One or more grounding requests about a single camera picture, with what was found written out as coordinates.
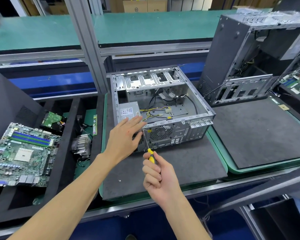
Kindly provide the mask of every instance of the person's right hand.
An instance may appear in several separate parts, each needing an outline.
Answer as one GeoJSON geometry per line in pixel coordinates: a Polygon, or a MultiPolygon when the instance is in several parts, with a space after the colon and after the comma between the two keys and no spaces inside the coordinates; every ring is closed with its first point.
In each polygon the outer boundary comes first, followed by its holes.
{"type": "Polygon", "coordinates": [[[158,165],[148,160],[149,152],[143,155],[145,158],[142,168],[145,174],[143,186],[151,198],[165,211],[171,202],[184,195],[173,166],[156,152],[153,152],[153,155],[158,165]]]}

